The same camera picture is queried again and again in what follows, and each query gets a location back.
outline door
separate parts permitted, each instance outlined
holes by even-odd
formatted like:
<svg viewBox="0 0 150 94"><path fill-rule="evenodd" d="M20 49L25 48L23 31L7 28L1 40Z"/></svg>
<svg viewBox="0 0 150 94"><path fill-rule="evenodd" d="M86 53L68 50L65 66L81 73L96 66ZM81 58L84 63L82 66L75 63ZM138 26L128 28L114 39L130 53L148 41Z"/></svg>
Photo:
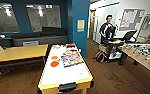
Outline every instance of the door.
<svg viewBox="0 0 150 94"><path fill-rule="evenodd" d="M94 18L95 18L95 11L91 11L90 16L90 29L89 29L89 39L93 40L93 32L94 32Z"/></svg>

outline sign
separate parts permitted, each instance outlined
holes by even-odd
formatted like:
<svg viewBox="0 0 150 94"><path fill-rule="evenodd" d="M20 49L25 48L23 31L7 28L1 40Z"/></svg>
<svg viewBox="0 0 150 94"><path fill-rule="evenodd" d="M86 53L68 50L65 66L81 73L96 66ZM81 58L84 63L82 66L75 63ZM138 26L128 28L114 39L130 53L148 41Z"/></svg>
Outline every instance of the sign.
<svg viewBox="0 0 150 94"><path fill-rule="evenodd" d="M78 32L84 31L84 24L85 24L84 20L78 20L78 22L77 22L77 31Z"/></svg>

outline window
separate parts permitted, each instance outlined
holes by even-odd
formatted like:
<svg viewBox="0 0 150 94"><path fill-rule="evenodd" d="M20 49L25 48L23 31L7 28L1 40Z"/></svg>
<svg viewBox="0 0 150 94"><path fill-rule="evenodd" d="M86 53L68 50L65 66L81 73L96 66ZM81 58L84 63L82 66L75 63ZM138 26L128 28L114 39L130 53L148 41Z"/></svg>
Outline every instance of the window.
<svg viewBox="0 0 150 94"><path fill-rule="evenodd" d="M42 31L42 27L61 27L59 5L27 4L32 31Z"/></svg>
<svg viewBox="0 0 150 94"><path fill-rule="evenodd" d="M11 4L0 3L0 33L19 32Z"/></svg>

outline person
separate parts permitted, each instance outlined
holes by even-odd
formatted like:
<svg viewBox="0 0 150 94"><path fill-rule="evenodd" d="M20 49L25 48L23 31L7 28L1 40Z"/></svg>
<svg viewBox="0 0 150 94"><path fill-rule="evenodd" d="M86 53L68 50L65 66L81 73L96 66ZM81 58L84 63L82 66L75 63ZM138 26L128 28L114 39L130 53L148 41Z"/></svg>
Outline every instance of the person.
<svg viewBox="0 0 150 94"><path fill-rule="evenodd" d="M108 15L106 17L107 22L104 23L100 28L100 34L101 34L101 44L104 40L108 40L113 38L115 34L115 27L110 23L112 20L112 15Z"/></svg>

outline ceiling light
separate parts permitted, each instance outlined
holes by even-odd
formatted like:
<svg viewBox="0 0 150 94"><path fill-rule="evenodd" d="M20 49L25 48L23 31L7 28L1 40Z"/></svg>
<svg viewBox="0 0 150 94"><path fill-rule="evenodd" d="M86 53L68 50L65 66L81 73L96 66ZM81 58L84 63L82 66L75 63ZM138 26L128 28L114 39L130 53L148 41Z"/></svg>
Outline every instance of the ceiling light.
<svg viewBox="0 0 150 94"><path fill-rule="evenodd" d="M11 4L4 4L4 7L11 7Z"/></svg>
<svg viewBox="0 0 150 94"><path fill-rule="evenodd" d="M7 8L6 8L6 14L7 14L8 16L11 16L11 12L10 12L10 10L7 9Z"/></svg>
<svg viewBox="0 0 150 94"><path fill-rule="evenodd" d="M39 10L42 10L42 7L41 7L41 6L38 6L38 9L39 9Z"/></svg>
<svg viewBox="0 0 150 94"><path fill-rule="evenodd" d="M43 16L42 9L39 9L39 16Z"/></svg>
<svg viewBox="0 0 150 94"><path fill-rule="evenodd" d="M33 5L26 5L26 7L32 8L32 7L34 7L34 6L33 6Z"/></svg>
<svg viewBox="0 0 150 94"><path fill-rule="evenodd" d="M46 8L52 8L52 5L46 5Z"/></svg>

